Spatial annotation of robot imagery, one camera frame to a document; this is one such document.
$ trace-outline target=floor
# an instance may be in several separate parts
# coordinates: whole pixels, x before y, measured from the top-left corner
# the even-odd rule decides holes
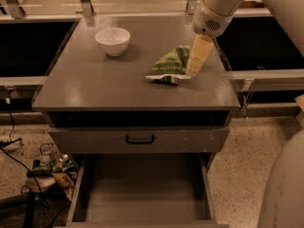
[[[218,223],[229,224],[230,228],[257,227],[266,180],[276,156],[284,143],[302,129],[295,113],[295,109],[282,114],[270,110],[257,116],[250,114],[253,117],[247,120],[236,117],[231,121],[228,139],[208,173]],[[7,141],[12,130],[10,115],[1,114],[0,119],[0,140]],[[22,144],[15,143],[6,150],[31,167],[33,160],[40,157],[40,146],[52,143],[48,126],[37,113],[14,113],[13,119],[11,137],[23,140]],[[0,200],[20,195],[27,179],[26,169],[3,153],[0,153],[0,166]],[[38,200],[33,227],[48,227],[66,204],[67,199],[51,201],[47,209],[44,201]],[[0,227],[21,227],[25,208],[22,205],[9,213],[0,210]],[[67,211],[58,216],[55,226],[65,225]]]

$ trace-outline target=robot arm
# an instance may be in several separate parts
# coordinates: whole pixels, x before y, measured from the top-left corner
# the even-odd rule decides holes
[[[304,56],[304,0],[262,0]],[[193,30],[212,38],[220,36],[243,0],[200,0]]]

